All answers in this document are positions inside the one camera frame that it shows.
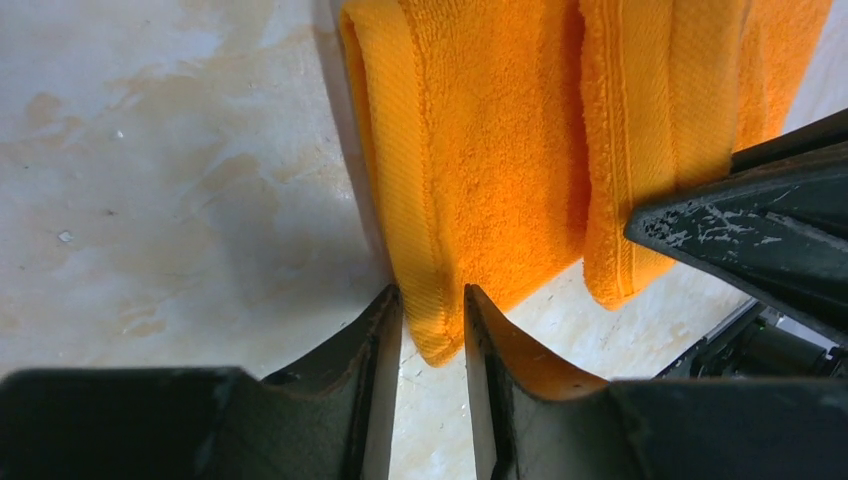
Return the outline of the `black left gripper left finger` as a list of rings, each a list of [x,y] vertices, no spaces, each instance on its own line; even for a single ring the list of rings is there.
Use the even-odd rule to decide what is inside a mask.
[[[402,307],[256,378],[239,367],[28,369],[1,382],[5,479],[385,479]]]

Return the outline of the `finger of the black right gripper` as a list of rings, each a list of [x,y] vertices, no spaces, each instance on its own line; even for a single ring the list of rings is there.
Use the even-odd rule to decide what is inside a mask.
[[[847,342],[847,112],[738,152],[720,181],[636,208],[628,240]]]

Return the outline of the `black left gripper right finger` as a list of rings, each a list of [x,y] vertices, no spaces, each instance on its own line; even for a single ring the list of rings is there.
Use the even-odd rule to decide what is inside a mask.
[[[464,291],[480,479],[843,479],[847,384],[823,378],[609,382]]]

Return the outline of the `orange towel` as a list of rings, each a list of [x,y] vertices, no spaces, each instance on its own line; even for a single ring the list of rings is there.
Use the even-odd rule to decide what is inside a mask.
[[[362,149],[412,339],[463,347],[463,290],[510,309],[573,263],[601,306],[672,266],[642,202],[777,137],[828,1],[349,1]]]

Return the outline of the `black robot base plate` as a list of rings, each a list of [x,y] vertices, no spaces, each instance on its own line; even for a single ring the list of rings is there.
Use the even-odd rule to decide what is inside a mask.
[[[847,377],[847,344],[751,299],[662,369],[659,378]]]

